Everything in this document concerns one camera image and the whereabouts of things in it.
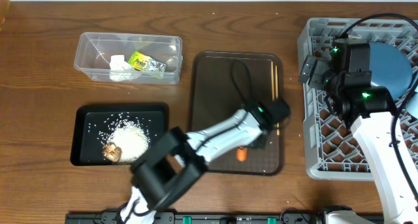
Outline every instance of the white plastic crate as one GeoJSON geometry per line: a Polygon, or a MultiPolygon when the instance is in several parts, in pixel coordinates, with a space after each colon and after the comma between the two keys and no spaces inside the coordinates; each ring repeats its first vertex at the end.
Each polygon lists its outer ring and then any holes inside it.
{"type": "MultiPolygon", "coordinates": [[[[334,38],[358,19],[311,18],[298,38],[299,71],[307,55],[331,59],[334,38]]],[[[354,27],[349,35],[385,42],[397,47],[418,71],[418,33],[403,20],[368,20],[354,27]]],[[[306,172],[313,179],[373,181],[369,166],[357,141],[344,122],[332,116],[323,101],[324,91],[304,84],[305,120],[303,135],[306,172]]],[[[405,95],[396,100],[399,106],[405,95]]],[[[418,120],[403,111],[401,128],[406,145],[418,169],[418,120]]]]}

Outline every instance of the black tray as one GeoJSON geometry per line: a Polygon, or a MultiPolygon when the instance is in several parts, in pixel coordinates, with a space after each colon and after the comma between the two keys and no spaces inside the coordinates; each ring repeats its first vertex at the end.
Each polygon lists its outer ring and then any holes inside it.
{"type": "Polygon", "coordinates": [[[72,138],[70,161],[73,165],[113,165],[102,155],[103,145],[97,138],[100,138],[99,131],[111,133],[108,130],[108,122],[114,121],[121,112],[123,112],[123,118],[129,115],[129,119],[138,120],[144,124],[144,129],[148,130],[150,138],[149,146],[152,146],[167,131],[168,106],[166,104],[93,104],[82,106],[76,113],[72,138]]]}
{"type": "MultiPolygon", "coordinates": [[[[203,52],[193,63],[189,130],[198,131],[232,116],[241,108],[242,100],[231,82],[229,68],[233,59],[248,64],[256,100],[271,103],[283,95],[283,74],[280,59],[271,54],[203,52]]],[[[235,70],[240,89],[246,94],[245,71],[235,70]]],[[[272,176],[284,164],[283,136],[270,133],[265,149],[249,150],[245,162],[236,160],[232,150],[209,165],[211,172],[272,176]]]]}

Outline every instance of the wooden surface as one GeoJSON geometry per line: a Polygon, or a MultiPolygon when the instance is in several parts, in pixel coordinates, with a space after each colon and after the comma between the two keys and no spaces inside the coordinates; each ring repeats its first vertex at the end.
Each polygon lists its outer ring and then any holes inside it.
{"type": "Polygon", "coordinates": [[[186,129],[193,58],[202,51],[277,55],[292,121],[285,166],[275,177],[207,174],[173,208],[179,212],[280,212],[345,204],[381,212],[370,182],[317,181],[304,165],[297,42],[311,17],[360,18],[398,12],[396,3],[12,3],[0,33],[0,223],[63,223],[71,211],[115,208],[130,196],[128,167],[74,167],[74,117],[88,103],[166,102],[170,126],[186,129]],[[73,67],[83,32],[178,35],[176,86],[93,82],[73,67]]]}
{"type": "Polygon", "coordinates": [[[6,13],[8,6],[10,5],[9,0],[0,0],[0,31],[5,22],[6,13]]]}

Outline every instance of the crumpled white paper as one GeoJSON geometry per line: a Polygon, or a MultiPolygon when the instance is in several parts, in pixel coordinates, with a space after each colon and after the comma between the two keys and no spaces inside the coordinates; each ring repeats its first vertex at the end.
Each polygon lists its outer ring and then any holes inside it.
{"type": "Polygon", "coordinates": [[[134,80],[140,76],[140,73],[126,73],[119,71],[136,71],[129,63],[125,61],[124,55],[113,55],[110,57],[110,74],[109,77],[115,82],[123,80],[134,80]]]}

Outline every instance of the snack package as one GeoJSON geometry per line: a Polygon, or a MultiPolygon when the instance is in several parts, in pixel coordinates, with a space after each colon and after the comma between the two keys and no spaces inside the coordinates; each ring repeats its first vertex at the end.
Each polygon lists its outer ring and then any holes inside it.
{"type": "Polygon", "coordinates": [[[138,51],[135,51],[131,58],[129,58],[128,63],[137,71],[150,71],[156,72],[156,74],[152,75],[157,78],[162,78],[163,73],[165,72],[166,65],[164,63],[160,63],[152,57],[141,54],[138,51]]]}

